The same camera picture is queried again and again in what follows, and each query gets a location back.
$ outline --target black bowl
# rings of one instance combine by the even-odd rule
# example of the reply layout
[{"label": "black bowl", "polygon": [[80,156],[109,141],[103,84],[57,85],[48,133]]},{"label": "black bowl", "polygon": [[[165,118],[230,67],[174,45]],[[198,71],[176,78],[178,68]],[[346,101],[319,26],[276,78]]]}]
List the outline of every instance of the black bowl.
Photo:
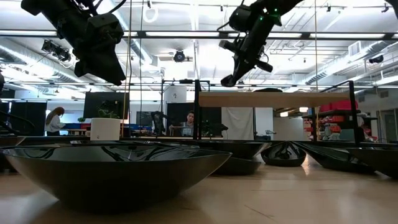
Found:
[{"label": "black bowl", "polygon": [[398,179],[397,149],[347,148],[347,151],[377,171]]},{"label": "black bowl", "polygon": [[315,146],[313,144],[298,142],[294,142],[294,144],[302,146],[307,154],[324,168],[360,174],[369,174],[375,171],[375,169],[365,164],[359,158],[354,157],[346,149]]},{"label": "black bowl", "polygon": [[64,205],[101,213],[126,212],[174,197],[231,156],[147,146],[15,148],[3,153],[22,175]]},{"label": "black bowl", "polygon": [[230,157],[214,174],[217,175],[251,175],[260,167],[261,162],[254,159]]},{"label": "black bowl", "polygon": [[281,167],[298,167],[303,164],[307,154],[291,142],[273,144],[261,152],[262,160],[267,165]]},{"label": "black bowl", "polygon": [[197,141],[201,148],[223,152],[232,152],[232,156],[241,159],[251,159],[268,147],[268,142],[254,141]]}]

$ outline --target air duct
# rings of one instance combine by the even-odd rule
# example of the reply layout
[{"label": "air duct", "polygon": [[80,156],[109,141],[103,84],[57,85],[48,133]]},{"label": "air duct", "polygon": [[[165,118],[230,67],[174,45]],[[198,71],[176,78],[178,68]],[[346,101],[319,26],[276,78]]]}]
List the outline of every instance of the air duct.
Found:
[{"label": "air duct", "polygon": [[52,73],[52,75],[59,75],[57,80],[64,80],[69,82],[92,82],[89,78],[80,77],[77,78],[72,70],[61,66],[59,63],[54,62],[38,53],[35,53],[7,38],[0,38],[0,51],[7,52],[8,55],[12,55],[16,60],[17,64],[34,64],[43,67],[46,72]]},{"label": "air duct", "polygon": [[[99,13],[105,13],[108,12],[110,9],[113,9],[116,6],[113,0],[104,0],[100,5],[97,11]],[[123,19],[123,17],[120,15],[118,11],[113,13],[118,19],[119,22],[124,30],[129,30],[129,26],[127,22]],[[130,44],[131,50],[137,55],[137,57],[140,56],[140,50],[141,50],[141,63],[148,64],[148,65],[153,65],[155,67],[158,67],[157,60],[154,58],[154,55],[151,55],[148,53],[148,50],[140,43],[139,39],[131,39],[131,44]]]},{"label": "air duct", "polygon": [[359,41],[349,47],[347,53],[339,56],[331,62],[328,62],[321,69],[308,74],[308,77],[298,82],[298,85],[311,85],[317,80],[336,74],[359,60],[367,60],[377,57],[382,52],[387,53],[392,49],[396,50],[395,41]]}]

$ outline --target security camera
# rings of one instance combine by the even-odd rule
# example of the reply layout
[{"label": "security camera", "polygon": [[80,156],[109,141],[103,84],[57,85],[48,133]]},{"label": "security camera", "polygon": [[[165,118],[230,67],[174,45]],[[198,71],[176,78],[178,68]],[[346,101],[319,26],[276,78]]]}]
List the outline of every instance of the security camera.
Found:
[{"label": "security camera", "polygon": [[174,62],[183,62],[185,60],[185,54],[183,50],[177,50],[174,55]]}]

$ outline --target ceiling light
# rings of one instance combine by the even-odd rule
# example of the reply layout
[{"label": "ceiling light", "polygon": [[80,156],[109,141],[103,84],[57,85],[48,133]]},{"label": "ceiling light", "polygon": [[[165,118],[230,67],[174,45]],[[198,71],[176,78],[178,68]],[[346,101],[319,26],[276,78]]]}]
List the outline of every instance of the ceiling light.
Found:
[{"label": "ceiling light", "polygon": [[310,34],[310,38],[347,38],[347,39],[372,39],[372,38],[382,38],[385,34]]},{"label": "ceiling light", "polygon": [[147,36],[157,37],[217,37],[218,32],[146,32]]},{"label": "ceiling light", "polygon": [[301,113],[306,113],[308,111],[307,107],[302,107],[298,109]]},{"label": "ceiling light", "polygon": [[300,38],[302,34],[300,33],[279,33],[279,32],[271,32],[268,35],[268,38]]},{"label": "ceiling light", "polygon": [[289,112],[282,112],[279,115],[281,118],[286,118],[289,115]]},{"label": "ceiling light", "polygon": [[[228,34],[228,37],[237,37],[238,34],[239,34],[239,33],[233,32],[233,33]],[[239,36],[240,36],[240,37],[244,37],[244,36],[246,36],[246,33],[241,32]]]},{"label": "ceiling light", "polygon": [[0,30],[0,36],[14,35],[57,37],[57,31]]}]

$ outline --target ceiling pipe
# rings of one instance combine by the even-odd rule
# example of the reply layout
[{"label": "ceiling pipe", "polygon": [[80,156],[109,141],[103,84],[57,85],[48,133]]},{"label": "ceiling pipe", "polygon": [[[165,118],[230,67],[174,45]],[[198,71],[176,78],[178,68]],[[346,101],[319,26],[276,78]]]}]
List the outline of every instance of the ceiling pipe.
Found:
[{"label": "ceiling pipe", "polygon": [[331,62],[326,63],[322,68],[309,73],[307,78],[296,83],[297,85],[311,85],[316,81],[319,81],[325,77],[336,74],[348,67],[358,63],[360,60],[367,60],[373,57],[377,57],[378,55],[383,53],[388,53],[393,50],[397,50],[397,45],[395,41],[362,41],[361,49],[359,53],[354,56],[350,56],[349,52],[346,52],[342,56],[339,56],[332,60]]},{"label": "ceiling pipe", "polygon": [[73,80],[73,82],[92,82],[92,80],[89,78],[77,78],[72,70],[67,69],[61,66],[59,63],[54,62],[53,60],[50,60],[36,52],[33,52],[7,38],[0,38],[0,50],[7,52],[9,55],[13,55],[13,57],[19,58],[19,60],[23,61],[27,66],[29,66],[29,64],[44,66],[44,68],[48,68],[49,70],[53,71],[53,76],[60,75],[60,78]]}]

